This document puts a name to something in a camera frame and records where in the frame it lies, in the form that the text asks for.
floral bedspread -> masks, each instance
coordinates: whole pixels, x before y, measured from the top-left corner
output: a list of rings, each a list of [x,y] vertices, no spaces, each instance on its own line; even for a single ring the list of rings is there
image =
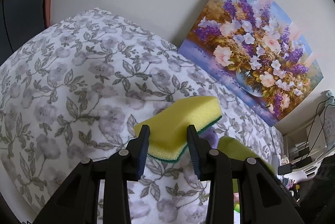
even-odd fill
[[[208,133],[229,135],[264,160],[281,154],[282,137],[177,48],[133,22],[94,9],[55,24],[1,67],[1,161],[39,212],[80,159],[105,159],[133,138],[133,126],[174,101],[217,96],[223,117]],[[102,218],[103,187],[99,200]],[[132,223],[201,223],[209,183],[180,162],[147,158],[128,183]]]

bed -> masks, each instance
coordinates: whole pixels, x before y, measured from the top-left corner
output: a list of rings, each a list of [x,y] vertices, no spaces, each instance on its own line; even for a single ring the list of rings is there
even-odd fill
[[[218,97],[214,140],[234,137],[269,163],[282,155],[280,132],[176,46],[99,8],[29,40],[0,67],[0,79],[1,161],[36,213],[81,159],[108,158],[135,136],[137,122],[180,98]],[[132,223],[201,223],[208,193],[188,151],[176,164],[148,157],[141,180],[128,183]],[[99,219],[102,207],[103,183]]]

pink flower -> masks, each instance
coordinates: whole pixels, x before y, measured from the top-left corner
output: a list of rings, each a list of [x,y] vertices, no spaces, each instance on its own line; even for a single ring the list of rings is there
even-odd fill
[[[256,18],[256,27],[259,28],[262,24],[262,19],[261,18]]]
[[[260,69],[262,67],[262,64],[259,63],[258,61],[254,61],[254,62],[249,62],[251,69],[256,70],[256,69]]]
[[[241,45],[241,43],[244,42],[243,35],[233,35],[232,38],[239,45]]]
[[[232,51],[229,47],[221,47],[220,45],[218,45],[215,48],[213,54],[215,56],[215,60],[223,67],[233,64],[233,62],[229,60],[232,55]]]
[[[256,48],[256,54],[258,57],[262,56],[265,54],[265,50],[263,49],[263,47],[261,47],[260,45],[257,46]]]
[[[285,90],[285,91],[287,91],[287,92],[291,89],[291,86],[288,85],[286,82],[282,82],[281,79],[278,79],[278,80],[276,81],[276,84],[277,84],[277,86],[278,86],[279,88],[281,88],[281,89],[283,89],[283,90]]]
[[[274,78],[272,74],[269,74],[268,72],[264,72],[264,75],[260,75],[259,79],[264,87],[269,88],[274,85]]]
[[[278,76],[280,79],[283,79],[286,75],[286,71],[281,71],[277,69],[273,69],[273,75]]]
[[[297,96],[302,96],[303,95],[303,92],[301,90],[299,90],[299,89],[294,89],[293,92]]]
[[[267,34],[272,34],[273,33],[273,29],[272,27],[265,25],[262,27],[262,29],[267,33]]]
[[[273,52],[280,51],[280,44],[272,35],[265,35],[262,44],[264,48],[269,47]]]
[[[239,193],[234,193],[234,202],[239,202],[239,201],[240,201]]]
[[[231,22],[225,22],[220,26],[220,32],[222,36],[230,36],[235,31],[235,24]]]
[[[245,32],[252,33],[252,24],[249,21],[242,20],[242,28]]]
[[[232,20],[232,23],[234,24],[235,30],[241,28],[241,24],[237,20]]]
[[[257,56],[253,56],[252,58],[250,58],[250,62],[255,62],[255,61],[259,61],[259,58]]]
[[[243,37],[246,44],[254,44],[255,38],[250,33],[243,35]]]
[[[269,107],[269,112],[271,112],[272,114],[274,113],[274,110],[273,110],[273,105],[270,104],[270,107]]]
[[[271,67],[275,70],[280,70],[281,64],[279,63],[279,60],[273,60],[271,63]]]
[[[220,23],[217,23],[214,20],[206,20],[206,17],[204,17],[201,21],[200,24],[198,24],[199,27],[203,27],[206,28],[207,26],[211,26],[211,27],[220,27]]]
[[[281,101],[281,109],[286,109],[290,105],[290,97],[287,94],[283,95],[283,100]]]

sponge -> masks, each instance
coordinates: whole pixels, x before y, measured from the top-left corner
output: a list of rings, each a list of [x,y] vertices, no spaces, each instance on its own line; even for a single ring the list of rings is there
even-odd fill
[[[238,140],[231,138],[229,136],[223,136],[219,140],[219,144],[217,145],[217,149],[222,153],[226,154],[229,158],[244,161],[245,159],[252,157],[258,158],[259,156],[251,151],[249,148],[241,144]],[[266,166],[274,173],[274,169],[271,165],[264,162]],[[232,186],[234,193],[238,193],[237,180],[232,180]]]
[[[188,97],[177,100],[161,113],[135,125],[134,132],[138,136],[142,125],[148,125],[148,154],[165,162],[177,162],[187,145],[187,127],[194,125],[200,134],[221,117],[221,108],[216,97]]]

purple flowers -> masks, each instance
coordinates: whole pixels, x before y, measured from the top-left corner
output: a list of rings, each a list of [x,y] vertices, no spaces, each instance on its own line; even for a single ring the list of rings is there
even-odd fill
[[[298,75],[298,74],[306,74],[309,70],[308,67],[302,65],[302,64],[295,64],[289,69],[293,74]]]
[[[254,55],[254,47],[252,44],[246,44],[245,42],[242,43],[243,48],[247,51],[248,55],[252,57]]]
[[[274,105],[273,105],[273,112],[274,115],[279,117],[281,113],[281,102],[283,100],[283,95],[280,92],[277,92],[276,95],[274,96]]]
[[[242,8],[243,12],[247,14],[247,21],[249,21],[253,27],[256,26],[256,20],[254,17],[254,11],[252,6],[249,5],[247,0],[238,0],[238,5]]]
[[[265,66],[269,66],[269,65],[271,64],[271,62],[272,62],[272,60],[267,59],[267,58],[265,58],[265,57],[260,57],[260,58],[261,58],[261,63],[262,63],[263,65],[265,65]]]
[[[265,7],[262,10],[261,18],[263,20],[263,23],[269,24],[269,21],[270,21],[270,9],[269,9],[269,7]]]
[[[282,41],[283,43],[288,44],[288,43],[289,43],[289,40],[290,40],[290,39],[289,39],[289,36],[290,36],[290,29],[289,29],[289,27],[287,26],[287,27],[284,29],[282,35],[280,36],[280,39],[281,39],[281,41]]]
[[[289,60],[291,63],[297,63],[299,59],[303,56],[304,51],[302,48],[295,48],[290,53],[286,60]]]
[[[236,8],[235,6],[232,4],[232,0],[227,0],[225,1],[223,8],[225,9],[225,11],[227,11],[230,16],[232,17],[232,19],[235,17],[236,15]]]
[[[199,40],[207,41],[207,37],[209,35],[220,36],[221,32],[217,26],[209,26],[207,25],[205,28],[198,27],[194,33],[198,36]]]

